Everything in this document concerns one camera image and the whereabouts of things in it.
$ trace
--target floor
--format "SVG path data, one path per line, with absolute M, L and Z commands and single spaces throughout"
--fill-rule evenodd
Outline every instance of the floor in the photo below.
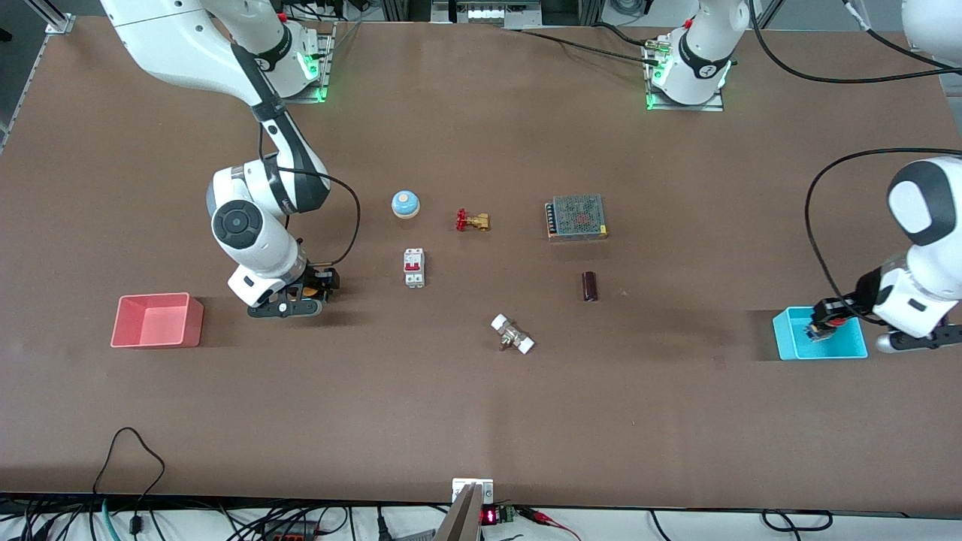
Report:
M 768 5 L 770 0 L 760 0 Z M 98 0 L 53 0 L 65 13 L 78 15 L 103 14 Z M 901 0 L 872 0 L 869 16 L 878 31 L 897 31 L 901 28 Z M 606 5 L 603 20 L 612 24 L 631 26 L 677 26 L 697 9 L 697 0 L 655 0 L 648 15 L 637 20 L 614 12 Z M 0 28 L 13 34 L 13 40 L 0 43 L 0 128 L 6 131 L 30 75 L 31 67 L 43 42 L 43 22 L 21 0 L 0 1 Z M 838 0 L 787 0 L 772 21 L 778 30 L 857 30 L 854 20 Z M 949 104 L 962 134 L 962 76 L 943 76 Z

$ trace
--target wire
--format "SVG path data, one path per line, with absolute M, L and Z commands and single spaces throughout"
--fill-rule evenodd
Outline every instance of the wire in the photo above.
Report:
M 629 60 L 629 61 L 631 61 L 631 62 L 640 62 L 640 63 L 642 63 L 642 64 L 658 65 L 658 62 L 655 61 L 654 59 L 645 59 L 645 58 L 642 58 L 642 57 L 633 57 L 633 56 L 630 56 L 630 55 L 622 55 L 622 53 L 616 53 L 616 52 L 614 52 L 614 51 L 606 51 L 606 50 L 604 50 L 604 49 L 598 49 L 598 48 L 595 48 L 595 47 L 591 47 L 591 46 L 589 46 L 589 45 L 584 45 L 584 44 L 582 44 L 582 43 L 575 43 L 574 41 L 568 41 L 567 39 L 555 38 L 554 36 L 548 36 L 548 35 L 545 35 L 545 34 L 538 34 L 537 32 L 525 32 L 525 31 L 522 31 L 522 30 L 512 30 L 512 32 L 517 32 L 517 33 L 519 33 L 519 34 L 524 34 L 525 36 L 534 36 L 534 37 L 536 37 L 536 38 L 549 39 L 549 40 L 551 40 L 551 41 L 555 41 L 555 42 L 558 42 L 558 43 L 562 43 L 562 44 L 564 44 L 564 45 L 570 45 L 570 46 L 572 46 L 572 47 L 577 47 L 577 48 L 579 48 L 579 49 L 584 49 L 584 50 L 586 50 L 586 51 L 591 51 L 591 52 L 597 53 L 597 54 L 599 54 L 599 55 L 606 55 L 606 56 L 609 56 L 609 57 L 620 58 L 620 59 L 623 59 L 623 60 Z
M 905 55 L 905 56 L 907 56 L 907 57 L 909 57 L 909 58 L 914 58 L 914 59 L 917 60 L 917 61 L 924 62 L 924 63 L 930 64 L 930 65 L 934 65 L 934 66 L 936 66 L 936 67 L 941 67 L 942 69 L 954 69 L 954 66 L 952 66 L 952 65 L 943 64 L 943 63 L 941 63 L 941 62 L 939 62 L 939 61 L 926 58 L 926 57 L 924 57 L 924 56 L 922 56 L 922 55 L 920 55 L 920 54 L 916 54 L 915 52 L 910 51 L 910 50 L 908 50 L 908 49 L 904 49 L 904 48 L 902 48 L 902 47 L 899 47 L 898 45 L 895 45 L 894 43 L 892 43 L 891 41 L 887 40 L 886 38 L 883 38 L 882 36 L 880 36 L 875 30 L 872 30 L 871 28 L 868 29 L 868 30 L 866 30 L 865 33 L 868 34 L 869 36 L 872 36 L 873 39 L 875 39 L 875 40 L 878 41 L 879 43 L 885 45 L 886 47 L 888 47 L 888 48 L 890 48 L 890 49 L 892 49 L 892 50 L 894 50 L 894 51 L 898 51 L 900 54 L 903 54 L 903 55 Z
M 317 517 L 317 535 L 330 535 L 332 533 L 341 531 L 341 528 L 344 528 L 344 525 L 347 524 L 347 507 L 341 507 L 341 509 L 344 511 L 344 518 L 341 520 L 341 523 L 338 524 L 334 529 L 320 529 L 320 521 L 324 520 L 324 514 L 332 508 L 333 507 L 325 507 L 324 510 L 320 512 L 320 516 Z
M 351 541 L 358 541 L 357 533 L 354 532 L 354 508 L 347 508 L 347 519 L 351 523 Z
M 150 447 L 143 442 L 143 438 L 135 428 L 131 426 L 125 426 L 114 433 L 114 438 L 111 439 L 111 446 L 107 449 L 107 458 L 104 459 L 104 465 L 100 467 L 100 472 L 97 473 L 97 477 L 93 480 L 93 486 L 90 488 L 90 492 L 92 492 L 94 496 L 97 496 L 97 485 L 100 483 L 100 478 L 104 476 L 104 472 L 107 471 L 107 465 L 111 462 L 111 455 L 114 454 L 114 445 L 117 443 L 117 437 L 125 431 L 133 433 L 137 437 L 137 441 L 140 443 L 140 446 L 143 448 L 143 450 L 147 451 L 147 453 L 153 456 L 154 459 L 157 460 L 157 463 L 161 465 L 161 470 L 157 474 L 157 477 L 155 477 L 154 480 L 147 485 L 147 488 L 143 489 L 143 492 L 141 492 L 139 498 L 137 498 L 137 502 L 134 503 L 134 516 L 137 517 L 140 502 L 142 502 L 144 497 L 147 496 L 147 493 L 150 492 L 150 490 L 154 488 L 158 482 L 160 482 L 161 477 L 164 476 L 164 472 L 167 470 L 167 465 L 164 463 L 164 460 L 159 454 L 156 454 L 154 450 L 150 449 Z
M 671 541 L 671 538 L 668 537 L 668 534 L 665 533 L 665 531 L 662 529 L 661 523 L 658 522 L 658 515 L 655 514 L 655 510 L 649 509 L 648 512 L 651 513 L 651 520 L 653 520 L 655 523 L 655 529 L 658 530 L 658 535 L 661 535 L 662 539 L 664 539 L 665 541 Z
M 331 18 L 337 19 L 337 20 L 347 20 L 346 18 L 343 17 L 343 15 L 322 15 L 316 12 L 314 8 L 308 6 L 306 3 L 304 4 L 303 8 L 301 8 L 300 6 L 296 6 L 294 4 L 289 4 L 288 7 L 293 10 L 298 10 L 299 12 L 304 13 L 305 15 L 310 15 L 316 18 L 317 20 L 324 20 L 324 19 L 331 19 Z
M 261 158 L 261 161 L 264 160 L 264 126 L 260 126 L 257 132 L 257 155 Z M 278 167 L 277 170 L 295 173 L 295 174 L 306 174 L 306 175 L 314 176 L 317 178 L 326 178 L 327 180 L 347 190 L 347 192 L 351 194 L 351 197 L 354 198 L 354 206 L 357 210 L 357 214 L 355 215 L 355 220 L 354 220 L 354 234 L 351 235 L 351 242 L 350 244 L 347 245 L 347 249 L 344 250 L 344 253 L 341 254 L 341 257 L 335 259 L 331 263 L 312 264 L 312 267 L 333 267 L 338 263 L 340 263 L 341 261 L 343 261 L 344 258 L 347 257 L 347 254 L 351 253 L 351 248 L 354 247 L 355 241 L 358 240 L 358 232 L 361 230 L 361 199 L 358 197 L 357 193 L 354 192 L 354 190 L 350 186 L 348 186 L 347 183 L 341 180 L 338 180 L 337 178 L 329 174 L 325 174 L 317 171 L 308 171 L 307 169 L 295 169 L 293 167 Z M 288 215 L 284 219 L 284 228 L 287 229 L 290 223 L 291 223 L 291 215 Z
M 120 536 L 117 535 L 117 530 L 114 528 L 114 523 L 111 522 L 111 514 L 107 510 L 107 499 L 100 503 L 100 513 L 104 516 L 104 523 L 107 525 L 107 533 L 111 535 L 113 541 L 120 541 Z
M 822 180 L 822 177 L 824 177 L 826 173 L 832 170 L 833 167 L 838 166 L 839 164 L 843 164 L 844 162 L 847 162 L 849 160 L 854 160 L 856 158 L 861 158 L 863 156 L 874 156 L 876 154 L 903 154 L 903 153 L 950 154 L 953 156 L 962 156 L 962 150 L 954 150 L 951 148 L 895 147 L 895 148 L 873 148 L 872 150 L 862 150 L 861 152 L 854 152 L 852 154 L 848 154 L 847 156 L 843 156 L 838 160 L 835 160 L 831 164 L 828 164 L 821 171 L 819 171 L 819 174 L 815 175 L 815 178 L 812 180 L 812 183 L 808 186 L 808 193 L 805 194 L 805 233 L 808 235 L 808 244 L 812 246 L 812 251 L 815 252 L 815 258 L 819 260 L 819 266 L 822 267 L 822 272 L 825 275 L 825 279 L 828 280 L 828 285 L 831 286 L 832 292 L 839 299 L 843 299 L 845 298 L 845 296 L 842 295 L 842 292 L 839 290 L 838 285 L 835 283 L 835 279 L 832 278 L 832 273 L 828 270 L 828 264 L 825 262 L 825 259 L 822 256 L 822 251 L 819 250 L 819 245 L 818 243 L 815 242 L 815 234 L 812 233 L 812 220 L 809 213 L 812 205 L 812 193 L 815 191 L 815 187 L 818 186 L 819 181 Z M 876 325 L 886 324 L 882 320 L 874 320 L 872 318 L 868 318 L 862 314 L 859 314 L 847 302 L 842 302 L 842 304 L 846 306 L 846 308 L 852 313 L 852 315 L 854 315 L 856 318 L 860 320 L 863 320 L 865 322 L 869 322 L 872 324 L 876 324 Z
M 618 36 L 619 39 L 621 39 L 622 41 L 625 41 L 625 42 L 627 42 L 627 43 L 631 43 L 632 45 L 637 45 L 637 46 L 639 46 L 639 47 L 644 47 L 644 46 L 645 46 L 645 41 L 644 41 L 644 40 L 638 40 L 638 39 L 629 38 L 624 32 L 622 32 L 621 30 L 619 30 L 619 28 L 618 28 L 617 26 L 608 24 L 608 23 L 606 23 L 606 22 L 601 22 L 601 21 L 598 21 L 597 23 L 593 24 L 592 26 L 593 26 L 593 27 L 596 27 L 596 28 L 604 28 L 604 29 L 610 30 L 610 31 L 614 32 L 614 33 L 615 33 L 615 36 Z
M 776 525 L 772 524 L 772 523 L 769 521 L 769 513 L 775 514 L 775 515 L 778 515 L 779 517 L 781 517 L 781 519 L 782 519 L 783 521 L 785 521 L 785 524 L 788 525 L 788 526 L 787 526 L 787 527 L 781 527 L 781 526 L 776 526 Z M 825 524 L 818 525 L 818 526 L 810 526 L 810 527 L 796 526 L 795 523 L 792 522 L 792 519 L 790 519 L 790 518 L 788 517 L 788 515 L 785 513 L 785 511 L 782 511 L 782 510 L 780 510 L 780 509 L 763 509 L 763 510 L 762 510 L 762 522 L 765 523 L 765 526 L 767 526 L 767 527 L 769 527 L 770 529 L 773 529 L 773 530 L 775 530 L 775 531 L 780 531 L 781 533 L 792 533 L 792 534 L 795 536 L 795 540 L 796 540 L 796 541 L 801 541 L 801 533 L 804 532 L 804 531 L 806 531 L 806 532 L 825 531 L 825 530 L 831 528 L 831 527 L 832 527 L 832 524 L 835 522 L 834 517 L 832 516 L 831 512 L 829 512 L 829 511 L 819 511 L 819 512 L 811 513 L 811 514 L 815 514 L 815 515 L 819 515 L 819 516 L 826 517 L 828 520 L 825 522 Z
M 160 523 L 157 522 L 157 517 L 154 516 L 154 508 L 148 506 L 147 511 L 150 513 L 150 521 L 154 523 L 154 529 L 157 531 L 157 536 L 161 538 L 161 541 L 167 541 L 166 537 L 164 537 L 164 532 L 161 531 Z
M 317 171 L 308 171 L 307 169 L 295 169 L 292 167 L 278 167 L 277 169 L 281 171 L 291 172 L 291 173 L 311 175 L 317 178 L 326 178 L 327 180 L 330 180 L 331 182 L 347 190 L 347 192 L 351 194 L 351 197 L 354 198 L 354 207 L 357 211 L 357 214 L 355 215 L 355 219 L 354 219 L 354 234 L 351 235 L 351 242 L 347 245 L 347 248 L 344 250 L 344 253 L 341 254 L 341 257 L 335 259 L 330 263 L 313 263 L 311 264 L 311 266 L 312 267 L 333 267 L 338 263 L 340 263 L 341 261 L 343 261 L 344 258 L 347 257 L 347 254 L 351 253 L 351 248 L 354 247 L 354 243 L 358 240 L 358 231 L 361 230 L 361 199 L 358 197 L 357 193 L 354 192 L 354 190 L 350 186 L 348 186 L 347 183 L 341 180 L 338 180 L 337 178 L 334 178 L 329 174 L 324 174 Z
M 758 28 L 758 18 L 755 15 L 755 3 L 748 2 L 748 14 L 751 17 L 751 28 L 755 33 L 755 38 L 758 39 L 758 44 L 761 45 L 762 50 L 765 54 L 772 59 L 772 62 L 778 65 L 778 67 L 788 71 L 796 77 L 805 79 L 806 81 L 814 81 L 816 83 L 833 83 L 836 85 L 860 85 L 868 83 L 887 83 L 889 81 L 901 81 L 903 79 L 915 79 L 917 77 L 927 77 L 929 75 L 942 75 L 944 73 L 962 73 L 962 67 L 954 67 L 951 69 L 932 69 L 930 71 L 917 71 L 914 73 L 902 73 L 901 75 L 888 75 L 885 77 L 869 77 L 864 79 L 836 79 L 834 77 L 818 77 L 815 75 L 809 75 L 807 73 L 802 73 L 797 69 L 785 64 L 778 57 L 774 55 L 772 50 L 769 48 L 768 44 L 765 43 L 765 39 L 762 38 L 762 32 Z
M 234 533 L 237 535 L 237 537 L 238 537 L 239 539 L 242 539 L 242 537 L 241 537 L 241 532 L 238 531 L 237 525 L 234 524 L 234 517 L 232 517 L 231 514 L 227 512 L 227 509 L 224 508 L 224 504 L 223 504 L 220 500 L 217 500 L 217 506 L 220 507 L 220 512 L 223 513 L 224 518 L 227 519 L 227 522 L 229 522 L 229 523 L 231 524 L 231 529 L 234 531 Z

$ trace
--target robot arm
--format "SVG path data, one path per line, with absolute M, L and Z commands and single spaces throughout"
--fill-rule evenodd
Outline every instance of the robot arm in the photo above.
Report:
M 748 20 L 746 0 L 701 0 L 690 25 L 658 37 L 668 51 L 656 53 L 651 84 L 680 104 L 705 103 L 722 86 Z
M 333 270 L 315 275 L 320 273 L 312 270 L 280 219 L 323 204 L 330 191 L 327 170 L 262 71 L 269 64 L 265 55 L 240 45 L 263 48 L 274 39 L 290 39 L 286 27 L 263 0 L 213 0 L 209 6 L 199 0 L 102 2 L 124 46 L 145 71 L 172 85 L 230 94 L 250 106 L 278 152 L 218 171 L 208 188 L 212 231 L 240 265 L 228 284 L 251 307 L 252 316 L 318 313 L 318 302 L 301 302 L 304 286 L 324 299 L 329 289 L 336 289 L 326 287 L 332 278 L 336 285 L 336 275 Z M 222 13 L 238 43 L 217 30 L 205 7 Z M 328 281 L 320 284 L 321 278 Z M 294 302 L 278 299 L 258 311 L 291 284 L 299 288 Z
M 885 352 L 962 343 L 962 326 L 946 314 L 962 300 L 962 158 L 938 157 L 903 167 L 889 186 L 889 209 L 913 245 L 859 279 L 855 292 L 815 307 L 808 334 L 831 336 L 852 314 L 875 314 L 893 331 Z

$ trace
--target pink bin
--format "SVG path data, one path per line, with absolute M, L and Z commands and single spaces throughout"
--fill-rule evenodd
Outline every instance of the pink bin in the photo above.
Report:
M 111 348 L 194 348 L 204 305 L 186 293 L 125 295 L 117 304 Z

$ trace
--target table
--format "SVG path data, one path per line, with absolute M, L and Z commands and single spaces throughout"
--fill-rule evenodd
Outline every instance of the table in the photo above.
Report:
M 858 34 L 768 36 L 824 75 L 923 68 Z M 440 502 L 478 476 L 538 504 L 962 511 L 962 349 L 788 363 L 771 332 L 829 294 L 801 219 L 815 173 L 960 143 L 935 79 L 805 83 L 745 36 L 723 114 L 647 112 L 636 64 L 486 26 L 365 24 L 339 52 L 329 101 L 291 111 L 361 195 L 361 234 L 323 314 L 266 322 L 228 290 L 204 206 L 256 155 L 246 107 L 152 79 L 103 18 L 50 40 L 0 157 L 0 489 L 87 491 L 133 425 L 165 493 Z M 907 247 L 884 199 L 907 158 L 816 195 L 847 287 Z M 392 214 L 400 189 L 415 219 Z M 602 193 L 608 240 L 545 240 L 569 193 Z M 460 207 L 492 230 L 454 231 Z M 353 212 L 334 190 L 291 230 L 334 256 Z M 206 308 L 200 348 L 110 349 L 119 296 L 180 291 Z M 498 352 L 498 313 L 530 354 Z M 133 440 L 115 460 L 104 490 L 155 475 Z

